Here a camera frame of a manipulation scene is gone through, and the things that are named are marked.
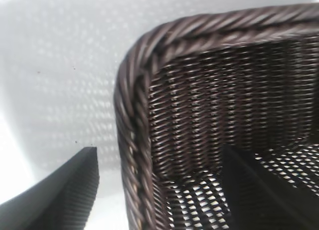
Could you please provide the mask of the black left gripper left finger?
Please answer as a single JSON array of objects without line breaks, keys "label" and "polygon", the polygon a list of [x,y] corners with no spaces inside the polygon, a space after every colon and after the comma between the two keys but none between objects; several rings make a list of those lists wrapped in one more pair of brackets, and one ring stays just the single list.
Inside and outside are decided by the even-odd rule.
[{"label": "black left gripper left finger", "polygon": [[82,230],[99,186],[96,147],[85,147],[45,179],[0,206],[1,230]]}]

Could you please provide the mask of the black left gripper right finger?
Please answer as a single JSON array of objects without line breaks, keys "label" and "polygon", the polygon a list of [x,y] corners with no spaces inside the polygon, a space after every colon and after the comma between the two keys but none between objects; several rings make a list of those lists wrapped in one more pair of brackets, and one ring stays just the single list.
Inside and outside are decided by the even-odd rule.
[{"label": "black left gripper right finger", "polygon": [[319,198],[267,170],[250,151],[223,148],[221,184],[236,230],[317,230]]}]

